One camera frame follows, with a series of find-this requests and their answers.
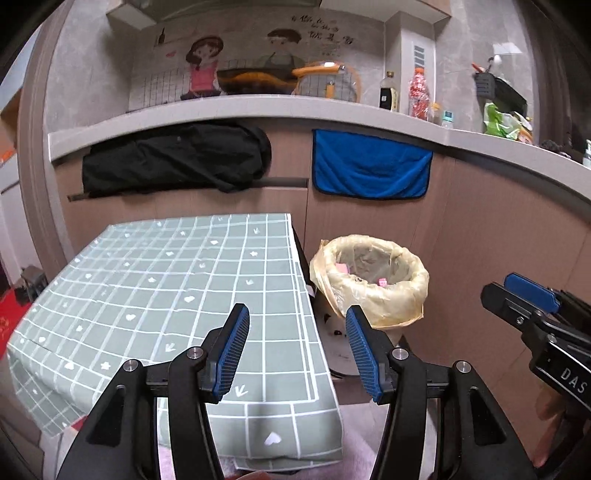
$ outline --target red rug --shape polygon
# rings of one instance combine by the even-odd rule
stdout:
[[[21,319],[26,314],[31,305],[21,307],[14,296],[14,290],[10,290],[2,300],[0,300],[0,358],[6,352],[8,339],[14,332]]]

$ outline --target cartoon girl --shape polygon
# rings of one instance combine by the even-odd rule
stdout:
[[[181,95],[181,100],[215,97],[220,91],[214,87],[216,80],[216,57],[223,50],[223,40],[217,36],[203,37],[197,40],[185,59],[191,65],[189,91]]]

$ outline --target metal screw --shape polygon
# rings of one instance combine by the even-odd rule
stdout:
[[[458,363],[456,363],[456,368],[463,374],[467,374],[472,371],[472,366],[464,360],[460,360]]]
[[[138,368],[138,366],[139,366],[139,362],[137,360],[127,360],[123,364],[123,370],[125,370],[126,372],[132,372],[136,368]]]
[[[408,358],[408,352],[404,348],[395,348],[392,350],[392,356],[396,360],[406,360]]]
[[[203,356],[205,352],[203,351],[203,348],[201,348],[200,346],[192,346],[188,351],[187,351],[187,356],[191,359],[191,360],[196,360],[197,358],[201,358]]]

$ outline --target black cloth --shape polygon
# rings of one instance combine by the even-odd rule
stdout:
[[[172,125],[94,145],[82,161],[87,197],[183,188],[247,189],[271,164],[265,132],[238,122]]]

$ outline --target soy sauce bottle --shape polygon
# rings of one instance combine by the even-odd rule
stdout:
[[[386,72],[379,91],[379,107],[398,112],[398,91],[394,82],[394,72]]]

